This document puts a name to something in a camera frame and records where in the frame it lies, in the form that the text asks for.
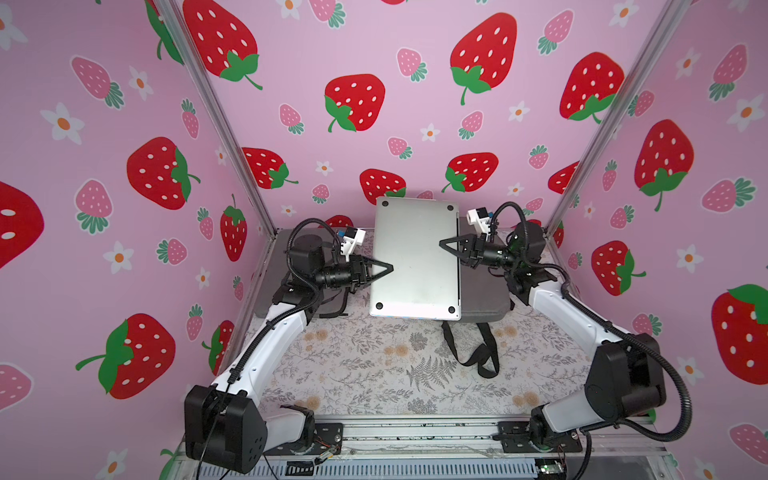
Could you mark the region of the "silver laptop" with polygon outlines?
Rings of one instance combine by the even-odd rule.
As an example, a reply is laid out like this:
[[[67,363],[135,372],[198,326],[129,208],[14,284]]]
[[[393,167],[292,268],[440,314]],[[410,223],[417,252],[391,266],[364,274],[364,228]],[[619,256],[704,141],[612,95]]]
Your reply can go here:
[[[459,234],[458,214],[458,206],[450,202],[377,199],[372,254],[393,271],[370,286],[370,315],[461,319],[459,260],[439,245]]]

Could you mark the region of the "grey zippered laptop sleeve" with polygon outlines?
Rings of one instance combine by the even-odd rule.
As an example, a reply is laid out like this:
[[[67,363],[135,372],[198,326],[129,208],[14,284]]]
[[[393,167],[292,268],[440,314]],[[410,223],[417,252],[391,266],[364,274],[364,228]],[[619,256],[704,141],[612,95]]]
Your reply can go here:
[[[286,264],[286,252],[288,238],[291,231],[289,229],[278,232],[276,243],[266,270],[262,275],[262,282],[256,299],[255,314],[259,318],[265,318],[269,308],[272,305],[272,299],[275,292],[280,288],[286,275],[289,273]],[[323,252],[326,263],[332,262],[332,253],[330,244],[332,243],[330,234],[324,229],[318,229],[315,225],[303,229],[297,237],[302,235],[317,234],[324,243]],[[318,308],[318,314],[330,315],[337,312],[343,305],[343,290],[328,289],[323,290],[323,304]]]

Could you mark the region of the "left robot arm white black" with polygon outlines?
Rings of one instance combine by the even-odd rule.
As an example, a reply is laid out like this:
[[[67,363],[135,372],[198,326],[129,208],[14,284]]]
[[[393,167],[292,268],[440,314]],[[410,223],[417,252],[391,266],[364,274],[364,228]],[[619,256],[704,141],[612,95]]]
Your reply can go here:
[[[262,328],[209,386],[195,386],[184,401],[185,454],[199,465],[250,472],[264,453],[282,447],[304,451],[316,439],[311,409],[284,405],[263,416],[258,407],[268,381],[294,340],[316,316],[327,290],[349,295],[393,272],[390,263],[356,253],[362,229],[343,232],[319,225],[330,235],[303,234],[312,219],[290,233],[287,274],[272,297]]]

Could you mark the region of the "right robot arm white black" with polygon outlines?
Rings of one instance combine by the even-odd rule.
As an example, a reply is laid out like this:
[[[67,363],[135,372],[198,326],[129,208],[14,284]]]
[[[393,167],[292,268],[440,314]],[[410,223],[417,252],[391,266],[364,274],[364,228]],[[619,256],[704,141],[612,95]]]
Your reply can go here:
[[[374,272],[370,313],[440,322],[449,350],[452,324],[462,317],[461,267],[503,272],[510,295],[557,324],[591,361],[583,387],[536,407],[529,438],[548,448],[558,436],[626,426],[658,442],[682,438],[693,419],[680,374],[647,334],[631,334],[573,297],[566,270],[544,263],[543,229],[515,202],[494,212],[469,211],[475,231],[462,235],[458,208],[434,200],[380,197],[375,201]]]

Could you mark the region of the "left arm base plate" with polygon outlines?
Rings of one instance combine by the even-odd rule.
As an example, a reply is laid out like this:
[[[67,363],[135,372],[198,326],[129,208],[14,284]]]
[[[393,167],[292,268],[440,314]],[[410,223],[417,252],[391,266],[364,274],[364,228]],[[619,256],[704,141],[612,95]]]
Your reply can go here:
[[[343,446],[343,423],[317,423],[308,440],[299,440],[281,446],[280,452],[293,456],[320,456],[338,454]]]

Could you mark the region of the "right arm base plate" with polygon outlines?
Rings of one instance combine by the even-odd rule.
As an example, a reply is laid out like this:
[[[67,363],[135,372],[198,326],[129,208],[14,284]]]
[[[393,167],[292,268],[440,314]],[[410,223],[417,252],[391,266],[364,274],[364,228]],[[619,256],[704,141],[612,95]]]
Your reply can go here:
[[[576,431],[556,433],[537,421],[502,421],[492,436],[505,453],[580,453],[582,443]]]

